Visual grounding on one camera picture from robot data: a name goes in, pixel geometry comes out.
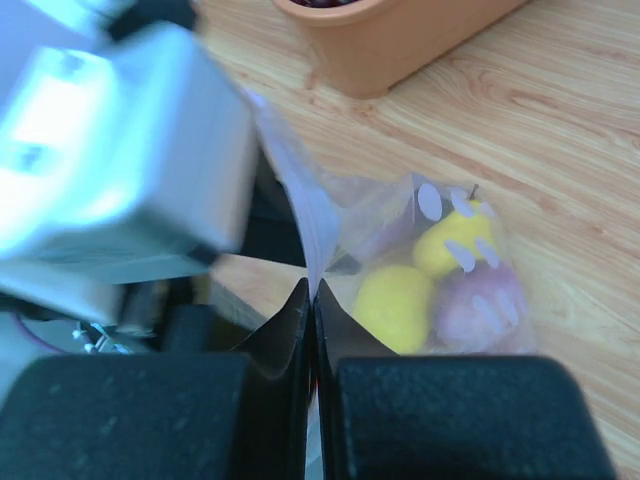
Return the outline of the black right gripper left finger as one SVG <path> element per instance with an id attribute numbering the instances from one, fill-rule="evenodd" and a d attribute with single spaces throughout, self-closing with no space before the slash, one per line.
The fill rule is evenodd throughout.
<path id="1" fill-rule="evenodd" d="M 309 288 L 230 350 L 53 355 L 1 409 L 5 479 L 300 479 Z"/>

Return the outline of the clear polka dot zip bag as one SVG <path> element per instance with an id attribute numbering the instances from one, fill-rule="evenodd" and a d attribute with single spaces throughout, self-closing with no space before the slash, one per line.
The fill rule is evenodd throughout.
<path id="1" fill-rule="evenodd" d="M 267 198 L 294 222 L 311 290 L 317 291 L 326 283 L 351 317 L 357 292 L 369 273 L 389 265 L 418 269 L 412 251 L 423 233 L 454 210 L 471 216 L 472 200 L 484 201 L 493 209 L 476 187 L 441 184 L 417 173 L 394 181 L 331 174 L 311 159 L 298 135 L 269 101 L 253 92 L 248 101 L 266 159 L 257 182 Z M 496 213 L 494 225 L 499 265 L 516 270 Z M 518 351 L 455 353 L 442 348 L 433 336 L 432 308 L 438 284 L 446 276 L 432 279 L 420 272 L 434 285 L 431 328 L 423 348 L 407 355 L 518 355 L 535 351 L 529 313 L 524 332 L 509 342 L 512 347 L 519 345 Z"/>

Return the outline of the purple fake fruit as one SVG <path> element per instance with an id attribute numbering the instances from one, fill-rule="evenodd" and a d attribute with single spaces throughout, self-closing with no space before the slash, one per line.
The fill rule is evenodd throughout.
<path id="1" fill-rule="evenodd" d="M 516 270 L 486 263 L 473 271 L 456 271 L 440 281 L 432 308 L 433 336 L 455 353 L 518 351 L 510 341 L 528 323 L 527 304 Z"/>

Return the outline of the yellow fake lemon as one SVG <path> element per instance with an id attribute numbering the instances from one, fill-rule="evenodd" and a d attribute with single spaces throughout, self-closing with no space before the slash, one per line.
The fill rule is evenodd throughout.
<path id="1" fill-rule="evenodd" d="M 395 353 L 417 353 L 428 338 L 433 282 L 408 265 L 369 273 L 357 292 L 352 317 Z"/>

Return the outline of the yellow fake pear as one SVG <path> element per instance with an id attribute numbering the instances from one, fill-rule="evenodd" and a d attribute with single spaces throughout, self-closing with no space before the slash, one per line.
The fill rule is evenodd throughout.
<path id="1" fill-rule="evenodd" d="M 472 200 L 470 208 L 471 216 L 454 210 L 416 241 L 414 265 L 429 278 L 444 278 L 458 270 L 470 273 L 482 261 L 493 268 L 499 265 L 493 209 L 478 200 Z"/>

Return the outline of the orange plastic basket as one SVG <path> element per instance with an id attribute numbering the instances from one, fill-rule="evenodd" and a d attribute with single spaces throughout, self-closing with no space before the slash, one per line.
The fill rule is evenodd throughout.
<path id="1" fill-rule="evenodd" d="M 274 3 L 295 26 L 319 76 L 357 99 L 385 95 L 522 5 L 519 0 L 354 1 L 330 8 Z"/>

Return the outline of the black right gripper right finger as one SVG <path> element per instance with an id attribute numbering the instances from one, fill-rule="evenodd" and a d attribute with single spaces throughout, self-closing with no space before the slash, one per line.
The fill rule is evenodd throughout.
<path id="1" fill-rule="evenodd" d="M 342 309 L 314 301 L 328 479 L 612 479 L 574 377 L 555 360 L 400 356 Z"/>

